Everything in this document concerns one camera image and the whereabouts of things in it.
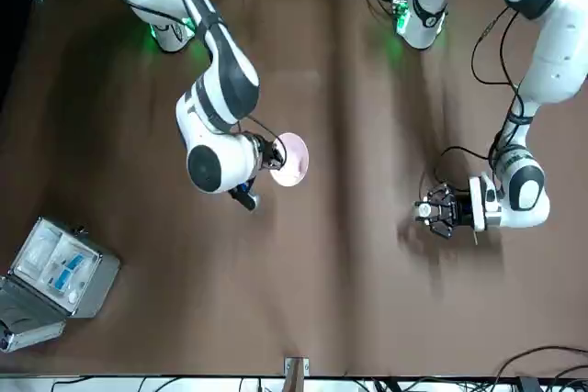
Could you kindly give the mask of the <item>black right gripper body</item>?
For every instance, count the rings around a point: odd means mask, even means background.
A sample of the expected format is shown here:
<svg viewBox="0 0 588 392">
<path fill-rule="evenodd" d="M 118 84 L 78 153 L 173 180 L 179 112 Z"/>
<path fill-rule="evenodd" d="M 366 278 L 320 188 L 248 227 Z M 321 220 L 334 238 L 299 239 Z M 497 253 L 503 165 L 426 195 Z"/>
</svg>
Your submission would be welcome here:
<svg viewBox="0 0 588 392">
<path fill-rule="evenodd" d="M 258 168 L 260 170 L 276 170 L 277 151 L 274 149 L 273 143 L 258 134 L 254 134 L 253 139 L 257 149 Z"/>
</svg>

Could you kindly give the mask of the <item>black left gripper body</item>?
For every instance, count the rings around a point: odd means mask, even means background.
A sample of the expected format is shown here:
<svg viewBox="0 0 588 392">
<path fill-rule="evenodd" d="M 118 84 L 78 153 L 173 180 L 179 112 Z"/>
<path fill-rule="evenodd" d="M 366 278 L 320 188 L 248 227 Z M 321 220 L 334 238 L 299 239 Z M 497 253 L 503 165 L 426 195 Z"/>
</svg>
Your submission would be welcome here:
<svg viewBox="0 0 588 392">
<path fill-rule="evenodd" d="M 450 225 L 456 227 L 470 227 L 474 225 L 473 209 L 470 193 L 456 193 L 450 196 Z"/>
</svg>

